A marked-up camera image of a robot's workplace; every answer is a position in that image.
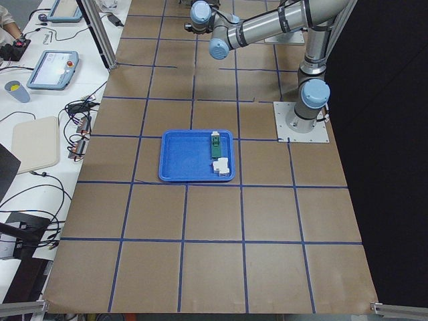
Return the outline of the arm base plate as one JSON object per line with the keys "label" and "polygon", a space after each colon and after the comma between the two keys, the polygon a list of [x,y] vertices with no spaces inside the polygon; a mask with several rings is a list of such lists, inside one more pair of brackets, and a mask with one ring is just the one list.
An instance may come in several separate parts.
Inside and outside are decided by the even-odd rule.
{"label": "arm base plate", "polygon": [[269,38],[264,39],[264,43],[280,44],[280,45],[305,45],[303,33],[296,31],[293,33],[281,33]]}
{"label": "arm base plate", "polygon": [[313,120],[303,120],[294,110],[295,102],[274,102],[274,116],[279,142],[329,143],[322,112]]}

